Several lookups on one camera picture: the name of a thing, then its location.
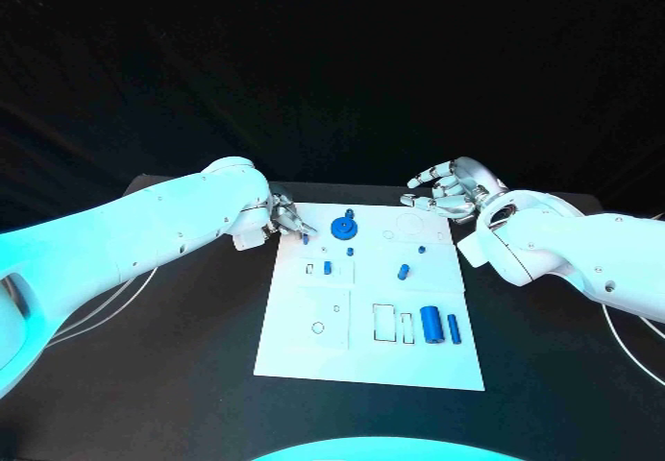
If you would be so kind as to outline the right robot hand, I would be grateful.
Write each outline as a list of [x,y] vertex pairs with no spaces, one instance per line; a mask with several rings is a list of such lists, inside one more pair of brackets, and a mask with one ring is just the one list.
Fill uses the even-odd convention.
[[462,224],[509,192],[498,176],[469,157],[454,158],[421,171],[408,180],[407,188],[415,189],[427,183],[433,184],[431,196],[404,193],[401,203]]

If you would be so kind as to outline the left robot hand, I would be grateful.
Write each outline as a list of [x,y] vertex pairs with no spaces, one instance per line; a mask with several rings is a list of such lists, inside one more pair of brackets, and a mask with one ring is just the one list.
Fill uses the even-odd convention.
[[299,233],[307,236],[317,234],[316,229],[300,218],[296,203],[286,193],[271,193],[270,222],[281,234]]

